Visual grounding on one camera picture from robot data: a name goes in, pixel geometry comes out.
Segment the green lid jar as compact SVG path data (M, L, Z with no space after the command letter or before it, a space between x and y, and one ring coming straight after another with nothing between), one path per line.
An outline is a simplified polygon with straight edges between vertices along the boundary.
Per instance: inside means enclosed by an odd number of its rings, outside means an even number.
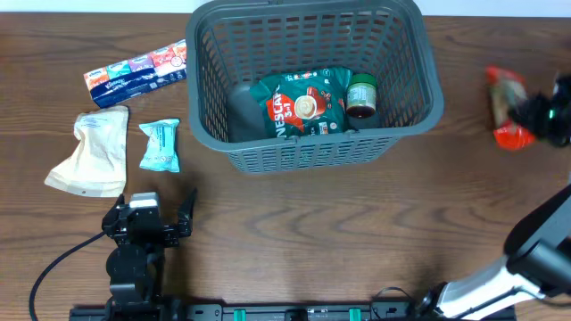
M366 73L352 75L347 87L346 114L352 118L366 119L376 111L377 79Z

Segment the light blue snack packet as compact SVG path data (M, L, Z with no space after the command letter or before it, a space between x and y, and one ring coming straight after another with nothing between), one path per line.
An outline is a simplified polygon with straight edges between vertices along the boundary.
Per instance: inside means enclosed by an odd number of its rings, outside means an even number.
M141 131L148 136L145 154L139 168L151 171L180 171L176 151L176 137L179 119L162 119L140 124Z

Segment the green Nescafe coffee bag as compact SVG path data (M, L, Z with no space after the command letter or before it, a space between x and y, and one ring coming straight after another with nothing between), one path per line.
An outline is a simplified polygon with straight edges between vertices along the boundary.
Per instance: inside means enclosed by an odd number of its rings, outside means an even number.
M347 129L344 103L351 77L344 67L273 74L250 94L271 138L338 134Z

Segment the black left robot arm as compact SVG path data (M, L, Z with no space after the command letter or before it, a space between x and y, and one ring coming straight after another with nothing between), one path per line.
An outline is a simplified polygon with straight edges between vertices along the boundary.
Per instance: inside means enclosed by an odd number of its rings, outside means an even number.
M164 250L179 246L192 234L197 191L193 190L177 211L178 220L161 220L156 192L136 193L129 202L120 195L104 216L102 230L117 248L106 261L112 297L121 306L150 303L161 295Z

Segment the beige paper pouch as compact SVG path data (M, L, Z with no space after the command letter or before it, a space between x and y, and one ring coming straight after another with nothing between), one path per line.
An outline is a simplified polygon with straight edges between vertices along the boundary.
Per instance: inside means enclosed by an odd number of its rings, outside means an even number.
M85 197L120 196L127 183L128 117L128 108L122 105L79 114L74 124L79 144L51 169L45 184Z

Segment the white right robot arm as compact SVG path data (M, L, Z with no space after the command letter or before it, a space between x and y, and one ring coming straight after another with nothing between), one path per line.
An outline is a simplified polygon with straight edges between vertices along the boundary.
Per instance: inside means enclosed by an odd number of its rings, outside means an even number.
M492 101L505 129L530 134L558 148L570 145L570 77L556 77L553 94L527 96L515 79L502 79ZM564 187L522 218L509 233L503 255L459 281L444 283L417 305L419 317L482 320L519 302L556 306L570 293L570 189Z

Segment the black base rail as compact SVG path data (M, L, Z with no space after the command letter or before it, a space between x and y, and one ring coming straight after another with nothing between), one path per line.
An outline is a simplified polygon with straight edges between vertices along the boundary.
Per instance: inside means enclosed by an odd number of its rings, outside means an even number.
M76 306L70 321L376 321L437 320L436 314L421 315L408 301L372 301L366 304L253 305L187 304L182 300L121 305Z

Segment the red spaghetti packet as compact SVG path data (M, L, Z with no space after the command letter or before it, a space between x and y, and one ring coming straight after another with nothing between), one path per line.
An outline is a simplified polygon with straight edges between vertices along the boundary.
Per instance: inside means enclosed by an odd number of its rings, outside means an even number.
M487 67L485 76L496 144L509 151L521 150L532 144L535 140L533 134L509 116L510 111L527 99L524 79L511 70L496 66Z

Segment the Kleenex tissue multipack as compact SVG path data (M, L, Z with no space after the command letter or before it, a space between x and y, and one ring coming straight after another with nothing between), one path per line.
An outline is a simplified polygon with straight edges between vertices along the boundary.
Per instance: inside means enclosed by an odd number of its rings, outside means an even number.
M84 74L101 109L186 79L186 40Z

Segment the grey plastic basket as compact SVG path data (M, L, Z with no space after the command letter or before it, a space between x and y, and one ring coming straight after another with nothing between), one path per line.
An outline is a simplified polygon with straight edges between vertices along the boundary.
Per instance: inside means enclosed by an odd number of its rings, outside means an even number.
M246 173L358 164L432 129L443 92L411 1L211 1L186 25L189 126ZM251 87L273 74L345 67L377 81L377 110L336 133L274 137Z

